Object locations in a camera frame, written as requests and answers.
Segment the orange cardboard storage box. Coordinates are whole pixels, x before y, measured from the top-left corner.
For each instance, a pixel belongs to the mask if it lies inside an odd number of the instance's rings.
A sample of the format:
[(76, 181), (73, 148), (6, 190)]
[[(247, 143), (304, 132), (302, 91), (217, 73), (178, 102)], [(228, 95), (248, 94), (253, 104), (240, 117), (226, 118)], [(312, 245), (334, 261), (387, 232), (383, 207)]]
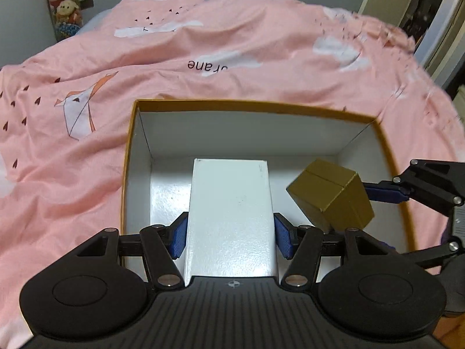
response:
[(398, 174), (377, 121), (277, 102), (139, 100), (124, 159), (121, 226), (137, 233), (189, 213), (176, 266), (201, 277), (280, 276), (273, 215), (307, 218), (288, 185), (315, 159), (368, 182)]

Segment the white rectangular box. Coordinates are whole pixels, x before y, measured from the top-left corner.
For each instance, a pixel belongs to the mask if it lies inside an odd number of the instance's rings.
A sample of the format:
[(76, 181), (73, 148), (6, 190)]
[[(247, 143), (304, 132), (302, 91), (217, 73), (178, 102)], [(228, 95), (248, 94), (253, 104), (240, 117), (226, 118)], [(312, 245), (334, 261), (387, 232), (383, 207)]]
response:
[(266, 161), (196, 159), (187, 218), (184, 280), (276, 277)]

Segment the hanging plush toy organizer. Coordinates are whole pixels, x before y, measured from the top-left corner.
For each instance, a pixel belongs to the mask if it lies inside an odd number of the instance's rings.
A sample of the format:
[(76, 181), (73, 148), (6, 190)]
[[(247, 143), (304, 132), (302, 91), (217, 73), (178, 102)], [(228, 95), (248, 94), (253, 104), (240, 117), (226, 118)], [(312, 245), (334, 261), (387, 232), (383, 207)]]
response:
[(47, 0), (55, 38), (58, 42), (74, 36), (83, 27), (82, 10), (94, 6), (94, 0)]

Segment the small gold cube box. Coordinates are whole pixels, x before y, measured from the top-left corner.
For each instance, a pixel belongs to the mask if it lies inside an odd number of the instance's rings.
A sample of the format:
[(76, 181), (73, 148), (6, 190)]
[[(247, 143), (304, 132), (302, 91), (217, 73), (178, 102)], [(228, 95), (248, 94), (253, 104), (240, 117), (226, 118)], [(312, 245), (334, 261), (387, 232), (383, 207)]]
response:
[(286, 191), (313, 226), (325, 232), (364, 229), (374, 218), (358, 173), (326, 160), (311, 162)]

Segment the pink printed duvet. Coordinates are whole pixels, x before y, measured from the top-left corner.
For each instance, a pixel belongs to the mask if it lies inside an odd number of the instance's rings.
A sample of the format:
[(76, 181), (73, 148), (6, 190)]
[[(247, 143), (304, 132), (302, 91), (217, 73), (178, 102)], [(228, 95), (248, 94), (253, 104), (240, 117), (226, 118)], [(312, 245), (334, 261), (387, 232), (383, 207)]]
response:
[(376, 18), (296, 0), (122, 0), (90, 31), (1, 69), (1, 346), (31, 336), (24, 283), (121, 211), (136, 99), (317, 106), (379, 123), (393, 163), (464, 160), (464, 127)]

